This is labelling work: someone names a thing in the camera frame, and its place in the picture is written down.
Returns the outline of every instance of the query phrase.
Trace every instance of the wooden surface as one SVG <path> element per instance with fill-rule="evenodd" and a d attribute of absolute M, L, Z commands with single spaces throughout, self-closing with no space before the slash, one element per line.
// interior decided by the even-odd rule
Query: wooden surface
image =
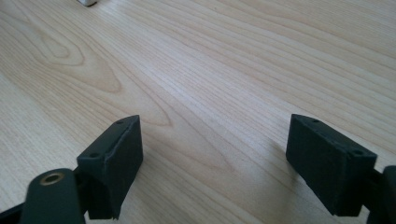
<path fill-rule="evenodd" d="M 288 165 L 290 114 L 396 163 L 396 2 L 0 0 L 0 97 L 0 211 L 139 114 L 120 220 L 90 223 L 364 223 Z"/>

